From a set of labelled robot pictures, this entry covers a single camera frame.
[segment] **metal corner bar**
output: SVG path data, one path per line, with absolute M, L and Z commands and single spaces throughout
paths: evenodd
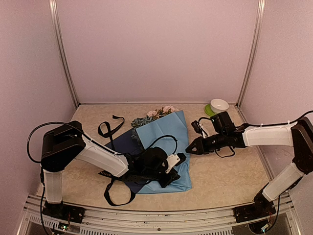
M 254 58 L 256 55 L 256 50 L 257 50 L 260 33 L 261 33 L 261 25 L 262 25 L 262 20 L 263 20 L 264 8 L 265 8 L 265 0 L 259 0 L 258 11 L 257 11 L 256 22 L 255 22 L 254 33 L 253 33 L 253 41 L 252 41 L 252 46 L 250 50 L 248 65 L 246 67 L 245 78 L 241 86 L 240 94 L 237 100 L 237 106 L 239 108 L 241 107 L 243 103 L 246 90 L 249 84 L 251 71 L 252 71 L 252 67 L 254 63 Z
M 63 41 L 62 41 L 61 27 L 60 27 L 60 22 L 59 22 L 58 8 L 57 8 L 56 0 L 49 0 L 49 5 L 50 5 L 50 11 L 51 11 L 51 17 L 52 17 L 54 32 L 55 32 L 55 36 L 56 36 L 56 39 L 57 39 L 59 53 L 60 53 L 60 57 L 61 57 L 61 60 L 62 60 L 66 81 L 67 81 L 67 86 L 68 86 L 69 93 L 70 93 L 70 96 L 72 98 L 72 101 L 74 103 L 74 106 L 77 109 L 78 106 L 79 106 L 79 102 L 78 102 L 78 99 L 77 99 L 77 93 L 76 93 L 76 90 L 75 90 L 75 87 L 74 87 L 74 84 L 73 84 L 73 81 L 72 81 L 72 78 L 71 78 L 71 75 L 70 75 L 70 72 L 69 72 L 67 58 L 66 58 L 66 55 L 65 55 L 65 50 L 64 50 L 64 45 L 63 45 Z

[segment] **flower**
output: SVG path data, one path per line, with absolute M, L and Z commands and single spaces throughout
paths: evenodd
M 164 111 L 164 112 L 168 112 L 169 110 L 171 110 L 171 112 L 177 112 L 177 111 L 178 111 L 177 108 L 175 108 L 174 106 L 171 106 L 171 105 L 165 106 L 165 107 L 163 108 L 163 111 Z
M 149 111 L 147 113 L 148 117 L 152 117 L 152 116 L 156 116 L 157 115 L 157 112 L 156 111 Z

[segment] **bowl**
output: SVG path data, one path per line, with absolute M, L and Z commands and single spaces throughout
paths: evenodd
M 211 100 L 210 104 L 212 111 L 217 114 L 224 112 L 229 108 L 229 104 L 222 99 L 213 99 Z

